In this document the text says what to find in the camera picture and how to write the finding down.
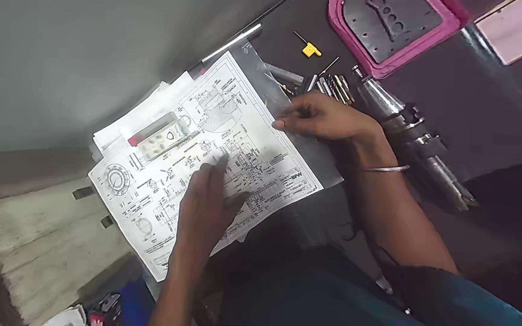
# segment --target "finger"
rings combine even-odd
[[[241,210],[241,207],[243,207],[243,204],[245,204],[245,201],[247,198],[251,196],[251,193],[240,193],[236,196],[229,198],[227,200],[227,203],[225,204],[224,209],[224,217],[231,222],[235,219],[235,216]]]
[[[198,171],[195,171],[192,173],[191,177],[190,177],[190,181],[188,182],[188,186],[187,186],[187,194],[190,194],[190,193],[194,193],[194,189],[195,189],[195,184],[198,183],[197,179],[199,179],[200,176],[198,174]]]
[[[318,91],[311,91],[309,93],[305,93],[301,96],[294,97],[293,99],[291,99],[291,103],[293,103],[294,106],[314,106],[318,108],[322,107],[325,104],[331,103],[332,101],[335,100]]]
[[[319,117],[316,118],[298,118],[284,117],[275,120],[272,124],[273,128],[281,131],[291,131],[295,133],[317,134]]]
[[[227,169],[228,155],[224,154],[221,156],[217,164],[214,166],[211,172],[211,180],[209,181],[209,189],[217,190],[223,188],[223,179],[225,170]]]
[[[196,178],[194,183],[192,182],[192,178],[191,181],[188,183],[189,189],[191,189],[192,193],[202,193],[203,191],[207,190],[207,185],[211,176],[211,170],[213,170],[213,166],[211,164],[201,164],[201,168],[198,170],[198,172],[195,172],[193,174],[193,176],[195,174],[198,174],[198,177]]]
[[[288,106],[288,107],[284,108],[281,112],[279,112],[279,114],[277,114],[277,117],[281,118],[281,117],[287,117],[288,115],[291,115],[291,114],[299,114],[300,109],[302,109],[301,105]]]

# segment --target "engineering drawing sheet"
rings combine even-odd
[[[323,189],[230,53],[225,53],[170,108],[189,136],[147,162],[121,139],[89,176],[120,229],[157,281],[168,270],[180,200],[204,162],[230,160],[224,196],[252,193],[213,253],[278,209]]]

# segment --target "hand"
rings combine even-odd
[[[196,280],[207,264],[214,246],[235,219],[250,193],[241,193],[223,202],[223,178],[228,156],[217,165],[208,163],[192,174],[180,202],[177,240],[171,265],[180,264],[182,273]]]
[[[291,102],[293,106],[273,122],[273,128],[328,139],[365,140],[383,135],[380,124],[373,118],[320,92],[298,96]]]

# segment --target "wrist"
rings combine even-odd
[[[179,281],[196,283],[205,269],[207,259],[202,259],[191,244],[177,241],[170,254],[168,274]]]
[[[352,148],[362,168],[396,167],[398,160],[382,129],[368,137],[350,138]]]

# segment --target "human arm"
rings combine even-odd
[[[292,100],[274,122],[279,130],[326,139],[347,139],[358,168],[396,167],[398,162],[381,126],[371,117],[321,93]],[[401,172],[356,174],[363,222],[371,240],[404,266],[429,266],[457,274],[438,232],[410,195]]]
[[[235,219],[248,193],[223,200],[227,157],[204,163],[192,174],[180,202],[175,246],[166,280],[151,316],[151,326],[188,325],[192,299],[201,273],[221,236]]]

